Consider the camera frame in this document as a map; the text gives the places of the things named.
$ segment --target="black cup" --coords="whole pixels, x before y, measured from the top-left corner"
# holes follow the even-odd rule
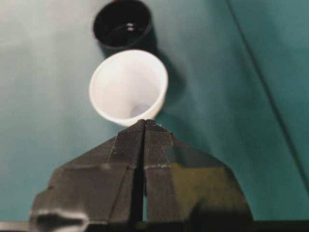
[[[93,33],[105,56],[127,49],[156,53],[151,13],[139,0],[107,4],[95,17]]]

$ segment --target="teal surface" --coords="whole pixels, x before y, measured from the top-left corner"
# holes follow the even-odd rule
[[[0,220],[27,220],[35,194],[47,186],[53,169],[122,129],[101,118],[88,97],[91,75],[104,60],[90,25],[107,2],[0,3]],[[226,2],[145,2],[153,12],[160,58],[169,70],[167,100],[157,122],[228,164],[255,219],[308,219],[305,184]],[[294,10],[285,9],[289,14],[296,14]],[[305,10],[300,13],[306,17]],[[241,22],[247,17],[241,8],[237,15]],[[256,24],[245,22],[250,30]],[[275,43],[273,30],[267,28],[259,26],[255,33],[264,36],[263,44]],[[308,31],[304,24],[299,28]],[[280,99],[278,106],[305,162],[306,121],[300,120],[308,110],[301,77],[308,72],[306,60],[301,60],[305,51],[297,48],[308,41],[288,31],[281,37],[298,52],[287,59],[275,49],[263,55],[260,50],[267,52],[271,43],[266,48],[257,43],[256,53],[264,60],[267,80],[281,78],[285,92],[278,82],[269,86]],[[291,75],[298,76],[294,82]]]
[[[309,191],[309,1],[233,0],[232,6]]]

